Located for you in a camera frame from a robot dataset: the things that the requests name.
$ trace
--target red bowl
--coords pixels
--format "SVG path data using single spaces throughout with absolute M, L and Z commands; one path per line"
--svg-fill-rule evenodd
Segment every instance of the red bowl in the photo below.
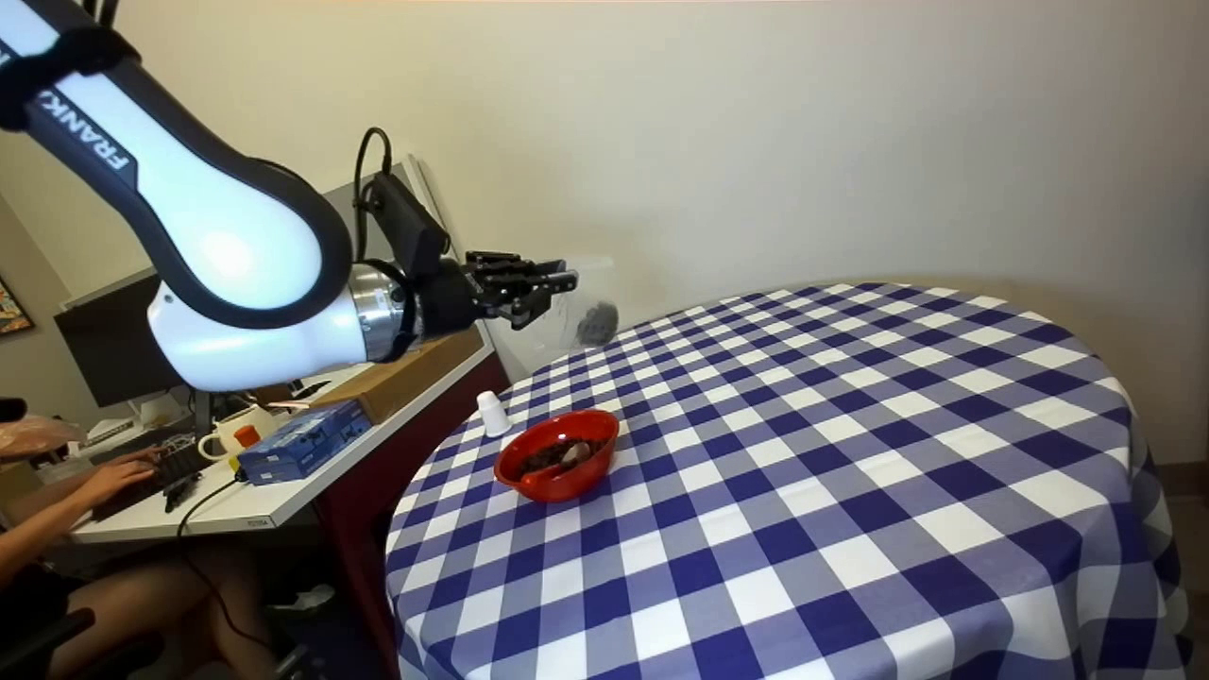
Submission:
M 523 498 L 535 501 L 566 501 L 583 498 L 590 488 L 596 488 L 613 465 L 620 417 L 613 411 L 566 411 L 546 423 L 527 426 L 517 435 L 501 454 L 494 457 L 494 479 L 512 488 Z M 570 469 L 531 469 L 523 470 L 523 459 L 551 450 L 586 441 L 590 457 L 583 457 Z

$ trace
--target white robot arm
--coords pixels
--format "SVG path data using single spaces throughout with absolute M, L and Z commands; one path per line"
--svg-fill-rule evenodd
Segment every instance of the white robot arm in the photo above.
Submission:
M 397 358 L 474 318 L 521 328 L 575 285 L 559 259 L 454 259 L 391 178 L 360 201 L 397 259 L 360 264 L 316 190 L 212 135 L 71 0 L 0 0 L 0 127 L 28 132 L 125 213 L 161 274 L 149 332 L 203 391 Z

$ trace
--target white wall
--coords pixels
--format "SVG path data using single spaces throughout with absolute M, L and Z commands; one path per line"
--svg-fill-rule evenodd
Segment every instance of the white wall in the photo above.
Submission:
M 28 332 L 0 334 L 0 391 L 21 397 L 46 414 L 69 423 L 89 423 L 99 402 L 89 401 L 64 334 L 52 324 L 64 302 L 64 283 L 52 274 L 46 255 L 33 247 L 26 229 L 0 201 L 0 274 L 33 318 Z
M 575 254 L 627 319 L 831 274 L 977 283 L 1084 332 L 1163 459 L 1205 454 L 1205 0 L 176 0 L 120 27 L 319 190 L 386 125 L 459 245 Z M 71 293 L 144 264 L 28 144 L 4 139 L 0 192 Z

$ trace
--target round table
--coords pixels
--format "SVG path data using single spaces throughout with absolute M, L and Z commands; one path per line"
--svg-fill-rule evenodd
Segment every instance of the round table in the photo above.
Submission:
M 501 391 L 512 435 L 624 417 L 596 494 L 494 482 L 454 431 L 386 590 L 424 677 L 1182 677 L 1163 494 L 1111 370 L 1001 299 L 735 293 Z

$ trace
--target floor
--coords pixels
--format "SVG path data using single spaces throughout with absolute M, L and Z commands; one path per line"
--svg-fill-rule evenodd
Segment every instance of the floor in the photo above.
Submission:
M 1169 523 L 1174 523 L 1174 547 L 1182 564 L 1182 586 L 1190 599 L 1190 634 L 1195 634 L 1195 680 L 1209 680 L 1209 498 L 1186 494 L 1168 498 Z
M 290 522 L 280 533 L 263 533 L 254 543 L 255 579 L 263 586 L 268 599 L 290 599 L 303 586 L 328 580 L 334 586 L 334 564 L 314 527 L 308 517 Z M 347 596 L 334 594 L 319 611 L 314 614 L 282 614 L 268 611 L 268 625 L 290 645 L 304 649 L 308 663 L 304 672 L 288 672 L 288 680 L 377 680 L 377 655 L 373 645 L 361 634 L 361 623 Z M 132 680 L 169 680 L 173 649 Z M 224 663 L 208 663 L 193 672 L 193 680 L 234 680 Z

